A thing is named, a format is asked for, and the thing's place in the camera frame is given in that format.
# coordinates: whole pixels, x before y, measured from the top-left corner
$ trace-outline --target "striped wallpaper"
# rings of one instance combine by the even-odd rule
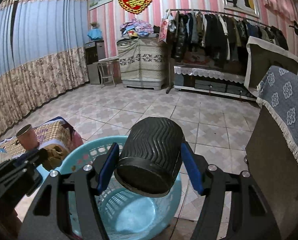
[[[257,0],[257,3],[260,11],[259,21],[281,29],[287,39],[290,52],[298,55],[298,37],[294,34],[293,28],[289,27],[291,22],[265,8],[263,0]],[[106,56],[113,57],[117,55],[116,41],[121,37],[120,24],[135,17],[160,26],[161,18],[169,8],[224,11],[224,3],[223,0],[153,0],[142,13],[134,15],[123,10],[118,0],[113,0],[89,11],[88,21],[99,23],[105,41]]]

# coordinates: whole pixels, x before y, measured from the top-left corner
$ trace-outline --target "pile of clothes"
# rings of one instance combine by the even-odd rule
[[[252,25],[246,19],[237,21],[221,14],[205,14],[193,11],[187,14],[177,12],[174,18],[174,44],[172,57],[181,62],[185,52],[203,48],[219,67],[228,61],[240,61],[247,65],[246,44],[249,36],[274,43],[288,50],[282,31],[271,26],[270,30]]]
[[[153,27],[150,23],[133,18],[120,25],[121,35],[128,37],[146,37],[153,33]]]

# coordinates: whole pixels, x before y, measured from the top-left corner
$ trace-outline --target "black cylindrical container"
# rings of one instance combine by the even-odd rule
[[[128,190],[148,197],[163,197],[172,188],[182,159],[182,129],[163,117],[136,123],[121,152],[116,179]]]

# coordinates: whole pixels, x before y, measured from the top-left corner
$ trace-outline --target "fringe trim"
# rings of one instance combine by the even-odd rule
[[[276,111],[273,109],[273,107],[266,100],[264,100],[262,98],[257,98],[257,103],[259,106],[265,106],[268,109],[271,116],[273,117],[273,119],[279,125],[279,127],[282,131],[283,137],[287,141],[288,148],[291,150],[294,158],[296,159],[296,161],[298,163],[298,146],[295,143],[292,135],[290,134],[289,129],[288,129],[287,125],[285,124],[285,122],[281,119],[281,117],[276,113]]]

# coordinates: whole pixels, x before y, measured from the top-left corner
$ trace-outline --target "cup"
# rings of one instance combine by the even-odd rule
[[[36,133],[33,130],[31,124],[27,124],[23,128],[21,128],[17,134],[17,139],[19,143],[27,150],[30,151],[39,146],[39,142],[37,140]]]

